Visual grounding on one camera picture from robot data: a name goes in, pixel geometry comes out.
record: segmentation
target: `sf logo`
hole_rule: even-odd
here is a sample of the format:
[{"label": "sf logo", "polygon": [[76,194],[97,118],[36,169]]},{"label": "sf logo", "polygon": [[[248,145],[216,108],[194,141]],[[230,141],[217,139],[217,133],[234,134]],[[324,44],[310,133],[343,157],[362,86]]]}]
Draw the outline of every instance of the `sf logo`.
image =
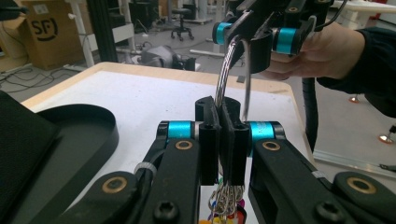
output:
[{"label": "sf logo", "polygon": [[58,25],[55,19],[32,21],[38,41],[50,41],[58,35]]}]

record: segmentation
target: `cardboard box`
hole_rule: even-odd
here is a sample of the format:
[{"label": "cardboard box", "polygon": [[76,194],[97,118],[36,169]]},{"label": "cardboard box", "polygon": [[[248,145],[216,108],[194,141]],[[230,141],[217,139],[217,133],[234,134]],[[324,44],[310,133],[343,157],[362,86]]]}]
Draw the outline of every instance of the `cardboard box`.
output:
[{"label": "cardboard box", "polygon": [[65,1],[21,1],[29,13],[20,25],[22,41],[33,66],[44,70],[84,59],[74,20]]},{"label": "cardboard box", "polygon": [[[159,0],[159,7],[161,7],[160,15],[168,16],[168,0]],[[172,8],[178,8],[178,1],[172,0]]]},{"label": "cardboard box", "polygon": [[0,72],[20,67],[29,62],[26,49],[18,32],[23,19],[0,22]]}]

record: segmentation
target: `white table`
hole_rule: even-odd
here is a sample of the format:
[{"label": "white table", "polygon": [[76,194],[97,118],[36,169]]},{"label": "white table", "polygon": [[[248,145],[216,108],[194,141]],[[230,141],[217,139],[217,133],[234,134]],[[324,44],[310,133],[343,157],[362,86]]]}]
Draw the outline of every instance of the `white table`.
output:
[{"label": "white table", "polygon": [[[226,96],[244,103],[245,85],[229,77]],[[109,109],[116,117],[120,134],[113,156],[92,180],[114,171],[132,172],[155,139],[161,120],[194,120],[194,103],[214,96],[218,75],[120,63],[99,63],[65,82],[23,102],[33,111],[57,105],[91,104]],[[288,84],[252,80],[248,120],[276,120],[288,139],[314,162],[304,127]],[[251,160],[247,162],[246,182]],[[201,218],[209,215],[207,199],[213,188],[202,187]],[[247,201],[247,223],[258,223]]]}]

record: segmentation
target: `black sleeve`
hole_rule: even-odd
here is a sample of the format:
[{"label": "black sleeve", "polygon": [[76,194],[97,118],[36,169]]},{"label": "black sleeve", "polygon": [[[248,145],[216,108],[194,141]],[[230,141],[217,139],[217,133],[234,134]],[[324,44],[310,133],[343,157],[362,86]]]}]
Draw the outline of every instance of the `black sleeve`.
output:
[{"label": "black sleeve", "polygon": [[347,93],[368,93],[396,103],[396,32],[377,27],[358,30],[364,35],[361,58],[342,79],[318,78],[322,86]]}]

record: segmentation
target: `human hand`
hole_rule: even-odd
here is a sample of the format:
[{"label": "human hand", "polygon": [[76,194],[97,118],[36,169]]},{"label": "human hand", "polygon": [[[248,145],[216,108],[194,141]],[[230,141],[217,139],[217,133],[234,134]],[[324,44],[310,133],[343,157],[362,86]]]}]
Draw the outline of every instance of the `human hand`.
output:
[{"label": "human hand", "polygon": [[358,62],[364,44],[361,33],[334,22],[307,38],[297,56],[273,52],[270,66],[261,75],[277,80],[289,77],[342,79]]}]

